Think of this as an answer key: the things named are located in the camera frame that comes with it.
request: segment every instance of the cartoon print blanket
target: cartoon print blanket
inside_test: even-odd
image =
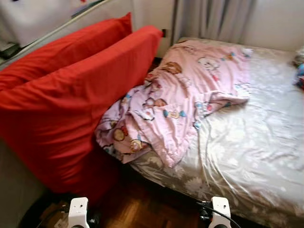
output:
[[[144,85],[104,114],[99,145],[123,163],[151,150],[173,167],[207,115],[249,99],[250,50],[188,40],[169,49]]]

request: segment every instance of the wooden floor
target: wooden floor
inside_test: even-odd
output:
[[[204,222],[199,221],[195,200],[137,175],[125,175],[106,195],[99,211],[102,228],[206,227]],[[242,228],[262,228],[245,219],[232,218]]]

